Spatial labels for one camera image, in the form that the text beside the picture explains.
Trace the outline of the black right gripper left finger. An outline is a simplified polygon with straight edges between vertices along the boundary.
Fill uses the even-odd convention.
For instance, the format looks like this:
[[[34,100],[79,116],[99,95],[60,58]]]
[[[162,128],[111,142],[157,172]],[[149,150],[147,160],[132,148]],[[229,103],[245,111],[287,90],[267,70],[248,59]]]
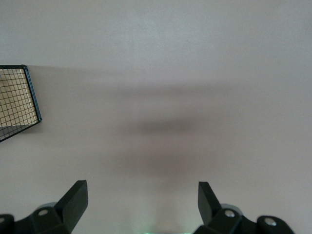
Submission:
[[[2,234],[71,234],[87,208],[87,181],[78,180],[56,203],[41,205],[16,221],[0,215]]]

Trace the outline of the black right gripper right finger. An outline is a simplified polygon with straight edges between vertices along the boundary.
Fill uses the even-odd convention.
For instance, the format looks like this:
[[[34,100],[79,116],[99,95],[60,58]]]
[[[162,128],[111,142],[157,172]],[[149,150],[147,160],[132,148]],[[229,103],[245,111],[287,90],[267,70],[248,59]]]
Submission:
[[[263,215],[256,222],[247,219],[233,205],[220,204],[208,182],[198,184],[198,209],[203,225],[197,234],[293,234],[282,219]]]

